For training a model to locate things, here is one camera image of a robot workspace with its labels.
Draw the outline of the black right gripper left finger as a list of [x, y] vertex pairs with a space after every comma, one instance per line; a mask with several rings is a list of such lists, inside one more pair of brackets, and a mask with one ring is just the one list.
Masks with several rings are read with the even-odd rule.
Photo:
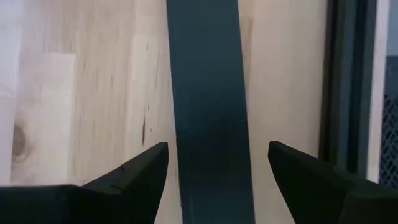
[[82, 186], [0, 187], [0, 224], [154, 224], [168, 162], [160, 142]]

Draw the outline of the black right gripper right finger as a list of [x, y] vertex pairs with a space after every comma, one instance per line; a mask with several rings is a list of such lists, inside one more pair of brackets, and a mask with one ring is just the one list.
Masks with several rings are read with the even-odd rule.
[[398, 190], [362, 179], [279, 141], [268, 149], [295, 224], [398, 224]]

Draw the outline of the black perforated floor grate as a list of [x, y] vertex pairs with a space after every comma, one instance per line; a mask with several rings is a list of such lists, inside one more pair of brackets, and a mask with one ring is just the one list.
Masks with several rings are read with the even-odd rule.
[[379, 183], [398, 189], [398, 55], [386, 60]]

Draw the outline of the black aluminium table frame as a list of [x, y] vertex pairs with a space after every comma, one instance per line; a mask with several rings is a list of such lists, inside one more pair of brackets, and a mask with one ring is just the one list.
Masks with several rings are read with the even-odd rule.
[[377, 0], [327, 0], [319, 157], [365, 178]]

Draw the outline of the dark flat duct cover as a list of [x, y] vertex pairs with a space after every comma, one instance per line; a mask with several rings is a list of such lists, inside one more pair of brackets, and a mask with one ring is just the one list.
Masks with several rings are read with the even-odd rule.
[[238, 0], [167, 0], [183, 224], [255, 224]]

